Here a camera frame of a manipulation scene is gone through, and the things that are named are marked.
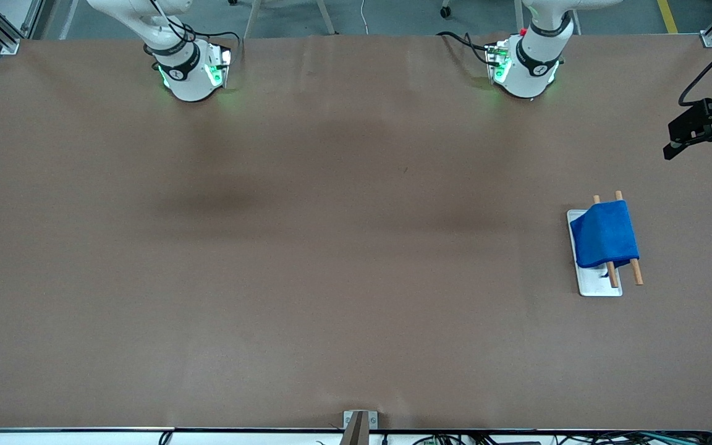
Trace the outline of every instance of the white plate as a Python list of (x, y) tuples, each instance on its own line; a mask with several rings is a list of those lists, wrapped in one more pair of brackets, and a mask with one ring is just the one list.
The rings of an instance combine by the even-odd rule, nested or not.
[(573, 228), (570, 227), (570, 223), (586, 212), (585, 210), (567, 211), (567, 231), (570, 232), (570, 247), (573, 250), (573, 264), (576, 267), (578, 292), (585, 297), (620, 297), (622, 296), (622, 283), (619, 281), (619, 271), (615, 270), (619, 287), (611, 287), (606, 265), (599, 265), (594, 268), (580, 268), (579, 263), (576, 262), (576, 242), (573, 240)]

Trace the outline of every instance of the blue cloth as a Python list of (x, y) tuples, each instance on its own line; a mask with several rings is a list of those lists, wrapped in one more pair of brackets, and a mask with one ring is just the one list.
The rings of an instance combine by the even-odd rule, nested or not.
[(613, 261), (615, 267), (639, 258), (634, 228), (625, 200), (597, 203), (570, 223), (576, 244), (576, 263), (594, 268)]

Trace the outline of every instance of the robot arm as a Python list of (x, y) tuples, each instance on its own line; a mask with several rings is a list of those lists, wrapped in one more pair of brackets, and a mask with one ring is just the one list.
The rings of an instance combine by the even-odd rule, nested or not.
[(197, 39), (175, 17), (192, 0), (87, 0), (139, 35), (158, 61), (164, 85), (181, 101), (201, 101), (223, 87), (229, 70), (229, 48)]
[(554, 81), (562, 49), (573, 35), (569, 11), (597, 9), (622, 0), (523, 0), (532, 12), (526, 34), (497, 42), (489, 51), (491, 79), (518, 98), (534, 98)]
[(553, 31), (562, 25), (565, 13), (574, 9), (600, 9), (622, 0), (523, 0), (532, 13), (532, 25)]

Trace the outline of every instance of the wooden dowel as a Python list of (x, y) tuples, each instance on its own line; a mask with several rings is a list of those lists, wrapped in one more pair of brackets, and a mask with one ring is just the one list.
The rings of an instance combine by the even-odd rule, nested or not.
[[(593, 203), (596, 203), (596, 205), (601, 203), (601, 195), (593, 195)], [(611, 287), (619, 287), (619, 282), (617, 282), (617, 271), (614, 268), (614, 262), (607, 262), (606, 268), (608, 269), (608, 281), (611, 283)]]
[[(614, 192), (614, 197), (617, 200), (621, 200), (622, 192), (617, 190), (616, 192)], [(641, 286), (642, 284), (644, 284), (645, 282), (642, 279), (642, 270), (639, 268), (639, 260), (637, 260), (636, 258), (631, 259), (630, 267), (634, 270), (634, 281), (636, 282), (636, 285)]]
[(637, 286), (641, 286), (645, 282), (642, 281), (642, 270), (639, 268), (639, 260), (636, 258), (630, 259), (630, 267), (634, 270), (634, 281)]

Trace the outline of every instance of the brown paper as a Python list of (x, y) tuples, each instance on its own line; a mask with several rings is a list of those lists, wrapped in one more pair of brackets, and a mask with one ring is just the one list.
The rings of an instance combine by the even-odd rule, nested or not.
[[(697, 36), (574, 37), (534, 101), (327, 36), (188, 104), (141, 45), (0, 62), (0, 426), (712, 428), (712, 144), (661, 154)], [(615, 189), (645, 285), (583, 298), (565, 212)]]

